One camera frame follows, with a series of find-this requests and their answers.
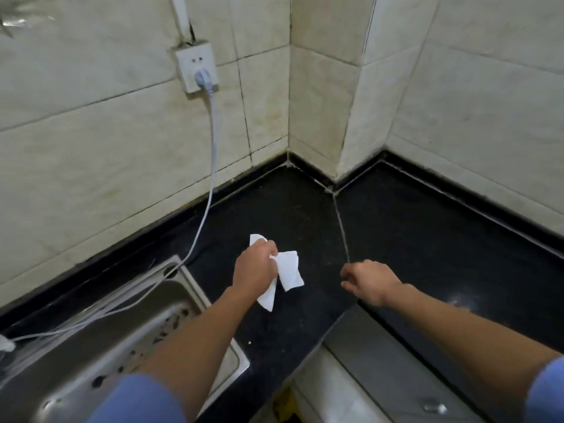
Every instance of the yellow object on floor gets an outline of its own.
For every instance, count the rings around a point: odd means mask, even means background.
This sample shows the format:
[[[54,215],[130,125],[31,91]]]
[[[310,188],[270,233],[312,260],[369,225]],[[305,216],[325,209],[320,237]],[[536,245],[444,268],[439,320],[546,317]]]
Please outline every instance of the yellow object on floor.
[[[306,423],[290,387],[274,398],[272,407],[279,423]]]

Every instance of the sink basin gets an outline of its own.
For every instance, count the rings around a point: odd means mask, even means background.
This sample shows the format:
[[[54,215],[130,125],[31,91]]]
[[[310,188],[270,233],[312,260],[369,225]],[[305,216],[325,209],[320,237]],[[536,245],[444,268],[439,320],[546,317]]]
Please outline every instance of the sink basin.
[[[133,308],[18,348],[0,380],[0,422],[86,421],[121,377],[135,372],[183,320],[210,305],[186,267],[172,271],[179,262],[173,256],[147,278],[132,280],[60,328],[131,304],[162,281]],[[232,340],[200,412],[248,367],[249,360]]]

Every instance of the hand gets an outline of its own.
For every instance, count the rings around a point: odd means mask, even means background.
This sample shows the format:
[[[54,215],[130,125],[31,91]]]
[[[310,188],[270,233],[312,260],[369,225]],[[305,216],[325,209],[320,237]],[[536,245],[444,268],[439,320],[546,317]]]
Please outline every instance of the hand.
[[[270,256],[278,255],[276,243],[259,239],[237,258],[233,273],[233,287],[251,303],[266,292],[278,274],[276,262]]]
[[[369,259],[345,264],[341,276],[348,278],[341,282],[344,289],[374,306],[387,305],[390,291],[402,285],[390,267]]]

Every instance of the power cord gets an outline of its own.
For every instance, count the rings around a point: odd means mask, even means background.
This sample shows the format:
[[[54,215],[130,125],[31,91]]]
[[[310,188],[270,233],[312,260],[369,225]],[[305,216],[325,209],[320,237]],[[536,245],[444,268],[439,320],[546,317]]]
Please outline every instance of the power cord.
[[[211,82],[212,79],[210,77],[210,74],[208,72],[208,70],[206,69],[201,69],[198,70],[195,74],[194,74],[194,78],[196,79],[196,83],[198,83],[200,85],[200,87],[206,91],[206,93],[208,94],[208,99],[210,101],[210,108],[211,108],[211,115],[212,115],[212,119],[211,119],[211,137],[212,137],[212,144],[211,144],[211,162],[212,162],[212,166],[211,166],[211,177],[210,177],[210,190],[209,190],[209,194],[208,194],[208,203],[206,205],[206,210],[204,211],[204,216],[202,217],[202,220],[200,222],[200,226],[198,227],[198,230],[196,232],[196,235],[194,236],[194,241],[192,242],[192,246],[190,247],[190,251],[188,251],[187,256],[185,256],[178,264],[176,264],[176,266],[170,270],[170,272],[175,271],[176,269],[178,269],[182,264],[184,264],[184,262],[186,262],[186,260],[188,258],[190,258],[190,256],[192,255],[192,252],[194,251],[194,247],[196,246],[196,242],[198,241],[198,237],[200,237],[200,233],[202,231],[202,227],[204,226],[204,223],[206,221],[206,218],[208,217],[208,212],[210,209],[210,206],[212,205],[212,195],[213,195],[213,184],[214,184],[214,178],[215,178],[215,170],[216,170],[216,165],[217,165],[217,124],[216,124],[216,113],[215,113],[215,98],[213,96],[213,83]],[[139,282],[147,279],[150,276],[150,274],[146,273],[145,275],[143,275],[140,279],[138,279]],[[95,316],[91,319],[88,319],[87,321],[84,322],[80,322],[77,324],[74,324],[70,327],[66,327],[66,328],[61,328],[55,331],[49,331],[49,332],[42,332],[42,333],[38,333],[38,334],[28,334],[28,335],[22,335],[21,337],[16,337],[16,338],[12,338],[11,340],[7,339],[6,337],[4,337],[3,335],[0,335],[0,351],[7,351],[7,352],[11,352],[15,349],[15,342],[17,341],[22,341],[22,340],[28,340],[30,338],[39,338],[39,337],[48,337],[49,335],[57,335],[57,334],[62,334],[64,332],[67,331],[71,331],[74,329],[78,329],[78,328],[82,328],[82,327],[86,327],[89,324],[91,324],[92,322],[96,321],[96,320],[100,320],[102,318],[106,318],[107,316],[111,316],[111,315],[115,315],[117,313],[121,313],[121,312],[125,312],[126,310],[131,309],[132,307],[135,307],[136,305],[138,305],[139,303],[141,303],[141,301],[143,301],[145,298],[147,298],[147,296],[149,294],[151,294],[152,291],[154,291],[161,283],[162,281],[165,279],[162,278],[160,279],[156,284],[154,284],[147,292],[145,292],[137,301],[135,301],[134,303],[130,304],[130,305],[126,305],[125,307],[119,308],[117,310],[113,310],[111,312],[108,313],[103,313],[101,315]]]

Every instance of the power outlet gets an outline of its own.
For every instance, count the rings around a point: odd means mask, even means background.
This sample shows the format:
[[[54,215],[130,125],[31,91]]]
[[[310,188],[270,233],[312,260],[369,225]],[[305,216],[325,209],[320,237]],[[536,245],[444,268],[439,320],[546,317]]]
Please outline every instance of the power outlet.
[[[200,69],[208,70],[213,84],[219,84],[211,46],[209,42],[201,41],[193,46],[184,46],[174,49],[178,76],[182,81],[186,93],[194,93],[201,90],[201,87],[194,79],[194,74]]]

